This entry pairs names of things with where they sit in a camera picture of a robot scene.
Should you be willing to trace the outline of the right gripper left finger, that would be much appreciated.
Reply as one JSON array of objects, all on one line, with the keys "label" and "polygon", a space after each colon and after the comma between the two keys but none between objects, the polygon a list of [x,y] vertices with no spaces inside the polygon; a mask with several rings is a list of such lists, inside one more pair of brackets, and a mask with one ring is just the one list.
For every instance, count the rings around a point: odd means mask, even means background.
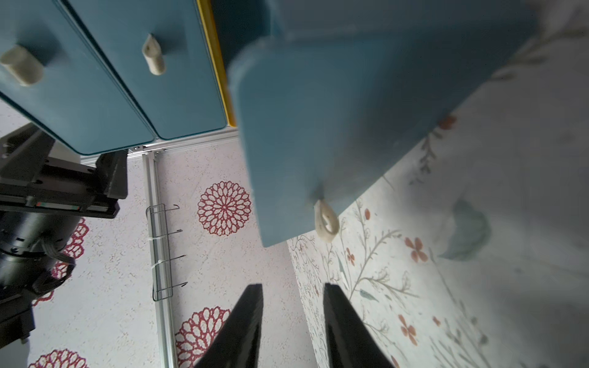
[{"label": "right gripper left finger", "polygon": [[194,366],[257,367],[263,306],[262,285],[248,285],[210,348]]}]

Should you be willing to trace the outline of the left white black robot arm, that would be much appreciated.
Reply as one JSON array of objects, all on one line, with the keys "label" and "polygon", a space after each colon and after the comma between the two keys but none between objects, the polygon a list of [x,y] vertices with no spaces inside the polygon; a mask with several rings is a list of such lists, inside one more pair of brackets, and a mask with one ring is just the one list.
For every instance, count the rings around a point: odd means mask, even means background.
[{"label": "left white black robot arm", "polygon": [[35,124],[1,138],[1,345],[35,329],[32,303],[59,288],[76,261],[67,241],[84,217],[113,219],[128,195],[127,150],[94,168],[52,158],[55,139]]}]

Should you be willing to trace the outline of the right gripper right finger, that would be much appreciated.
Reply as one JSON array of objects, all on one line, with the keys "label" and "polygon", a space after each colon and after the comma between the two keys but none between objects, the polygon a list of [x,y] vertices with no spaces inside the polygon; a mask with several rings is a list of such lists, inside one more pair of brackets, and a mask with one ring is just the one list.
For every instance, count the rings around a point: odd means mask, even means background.
[{"label": "right gripper right finger", "polygon": [[323,305],[329,367],[394,367],[338,285],[325,284]]}]

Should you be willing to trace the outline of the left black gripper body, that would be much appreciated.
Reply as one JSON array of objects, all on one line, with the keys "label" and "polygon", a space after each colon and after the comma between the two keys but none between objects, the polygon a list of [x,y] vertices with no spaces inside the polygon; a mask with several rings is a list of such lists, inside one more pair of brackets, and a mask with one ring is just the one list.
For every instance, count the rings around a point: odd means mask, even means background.
[{"label": "left black gripper body", "polygon": [[113,219],[128,195],[127,150],[96,167],[50,157],[55,139],[34,124],[1,138],[1,210]]}]

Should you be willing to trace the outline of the teal drawer cabinet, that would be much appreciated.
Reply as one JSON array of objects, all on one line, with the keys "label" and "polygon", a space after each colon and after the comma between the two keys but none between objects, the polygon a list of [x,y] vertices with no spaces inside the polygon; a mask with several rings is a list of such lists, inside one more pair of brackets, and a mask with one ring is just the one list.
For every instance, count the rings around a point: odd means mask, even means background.
[{"label": "teal drawer cabinet", "polygon": [[536,25],[523,1],[4,1],[1,98],[81,155],[236,127],[268,247],[342,213]]}]

